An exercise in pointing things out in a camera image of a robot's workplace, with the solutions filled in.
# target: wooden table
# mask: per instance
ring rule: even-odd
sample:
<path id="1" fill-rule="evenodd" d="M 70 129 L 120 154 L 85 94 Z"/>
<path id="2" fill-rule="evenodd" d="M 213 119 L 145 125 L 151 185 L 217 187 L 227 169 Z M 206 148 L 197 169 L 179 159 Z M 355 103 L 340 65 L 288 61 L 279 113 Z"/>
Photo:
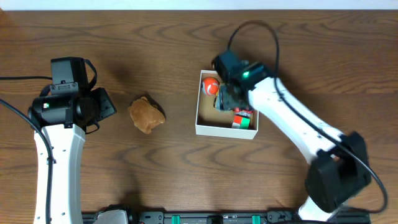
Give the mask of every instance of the wooden table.
<path id="1" fill-rule="evenodd" d="M 87 136 L 81 208 L 111 203 L 136 210 L 266 210 L 299 207 L 307 165 L 266 117 L 254 140 L 195 135 L 201 69 L 226 48 L 242 21 L 279 31 L 286 87 L 319 117 L 368 144 L 390 204 L 374 223 L 398 220 L 398 17 L 396 11 L 80 11 L 3 12 L 0 76 L 51 76 L 50 59 L 90 59 L 118 113 Z M 259 27 L 233 44 L 242 58 L 274 64 L 274 43 Z M 2 81 L 0 98 L 26 112 L 46 80 Z M 152 134 L 127 112 L 145 93 L 167 121 Z M 33 130 L 0 107 L 0 222 L 32 223 L 37 184 Z M 373 182 L 354 205 L 376 208 Z"/>

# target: cardboard box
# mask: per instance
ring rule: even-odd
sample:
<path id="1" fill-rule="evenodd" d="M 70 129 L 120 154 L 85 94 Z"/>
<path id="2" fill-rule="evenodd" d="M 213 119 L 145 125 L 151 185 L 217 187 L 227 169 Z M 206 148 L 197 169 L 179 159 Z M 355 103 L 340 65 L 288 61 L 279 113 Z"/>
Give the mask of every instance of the cardboard box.
<path id="1" fill-rule="evenodd" d="M 195 123 L 197 134 L 227 138 L 253 139 L 258 132 L 259 112 L 253 112 L 249 129 L 231 128 L 234 121 L 234 112 L 218 111 L 213 106 L 216 96 L 205 95 L 200 88 L 201 81 L 206 77 L 213 77 L 222 83 L 217 72 L 208 70 L 202 70 L 200 72 L 197 118 Z"/>

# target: black cable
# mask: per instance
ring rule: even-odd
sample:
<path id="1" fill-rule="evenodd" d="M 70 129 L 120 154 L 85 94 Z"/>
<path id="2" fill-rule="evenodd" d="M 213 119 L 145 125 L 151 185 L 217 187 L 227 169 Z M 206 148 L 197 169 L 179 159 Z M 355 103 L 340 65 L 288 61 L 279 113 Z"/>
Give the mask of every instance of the black cable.
<path id="1" fill-rule="evenodd" d="M 42 91 L 40 92 L 40 97 L 41 96 L 47 96 L 50 92 L 51 92 L 51 86 L 52 86 L 52 84 L 48 84 L 48 85 L 46 85 L 43 89 L 42 89 Z"/>
<path id="2" fill-rule="evenodd" d="M 25 80 L 25 79 L 47 79 L 52 80 L 51 77 L 32 76 L 32 77 L 0 77 L 0 80 Z"/>
<path id="3" fill-rule="evenodd" d="M 370 175 L 373 177 L 373 179 L 376 181 L 376 183 L 378 184 L 378 186 L 380 187 L 380 190 L 383 194 L 383 205 L 380 209 L 377 210 L 368 210 L 365 208 L 354 208 L 354 207 L 343 207 L 345 209 L 349 209 L 349 210 L 356 210 L 356 211 L 360 211 L 360 212 L 368 212 L 368 213 L 381 213 L 383 212 L 388 205 L 388 193 L 387 190 L 384 186 L 384 184 L 381 182 L 380 178 L 377 176 L 377 174 L 368 166 L 366 165 L 355 153 L 351 152 L 349 149 L 347 149 L 344 145 L 342 145 L 339 141 L 337 141 L 336 139 L 332 138 L 331 136 L 329 136 L 326 132 L 324 132 L 322 129 L 318 128 L 316 125 L 314 125 L 313 123 L 311 123 L 311 121 L 309 121 L 306 117 L 304 117 L 302 114 L 300 114 L 283 96 L 283 94 L 279 91 L 278 85 L 277 85 L 277 79 L 278 79 L 278 69 L 279 69 L 279 40 L 278 40 L 278 36 L 276 31 L 267 23 L 263 22 L 263 21 L 247 21 L 244 22 L 243 24 L 241 24 L 232 34 L 232 36 L 229 38 L 229 42 L 228 42 L 228 49 L 231 47 L 231 43 L 232 43 L 232 39 L 233 37 L 236 35 L 236 33 L 238 32 L 238 30 L 242 29 L 243 27 L 250 25 L 250 24 L 256 24 L 259 26 L 262 26 L 264 28 L 266 28 L 273 36 L 274 40 L 275 40 L 275 46 L 276 46 L 276 59 L 275 59 L 275 77 L 274 77 L 274 86 L 276 89 L 276 92 L 279 96 L 279 98 L 286 104 L 286 106 L 293 111 L 293 113 L 295 113 L 301 120 L 303 120 L 305 123 L 307 123 L 311 128 L 313 128 L 316 132 L 318 132 L 320 135 L 322 135 L 323 137 L 325 137 L 327 140 L 331 141 L 333 144 L 335 144 L 337 147 L 339 147 L 339 149 L 341 149 L 342 151 L 344 151 L 345 153 L 347 153 L 349 156 L 351 156 L 354 160 L 358 161 L 369 173 Z"/>
<path id="4" fill-rule="evenodd" d="M 95 129 L 94 131 L 87 132 L 86 135 L 87 135 L 87 134 L 94 133 L 94 132 L 96 132 L 96 131 L 98 131 L 98 130 L 100 129 L 100 125 L 98 124 L 97 121 L 94 122 L 94 125 L 97 127 L 97 129 Z"/>
<path id="5" fill-rule="evenodd" d="M 91 90 L 92 88 L 94 88 L 95 84 L 97 83 L 97 69 L 95 69 L 94 65 L 92 64 L 92 62 L 88 59 L 85 59 L 85 63 L 92 69 L 92 71 L 94 72 L 94 77 L 93 79 L 91 79 L 90 83 L 88 84 L 88 89 Z"/>
<path id="6" fill-rule="evenodd" d="M 52 151 L 49 142 L 45 138 L 44 134 L 40 131 L 40 129 L 22 112 L 20 112 L 17 108 L 11 106 L 9 103 L 0 99 L 0 104 L 4 105 L 6 108 L 18 114 L 22 119 L 30 124 L 30 126 L 39 134 L 39 136 L 43 139 L 45 148 L 47 149 L 47 163 L 49 165 L 49 172 L 47 176 L 47 195 L 45 198 L 45 222 L 46 224 L 50 224 L 50 206 L 51 206 L 51 187 L 52 187 L 52 166 L 53 166 L 53 157 Z"/>

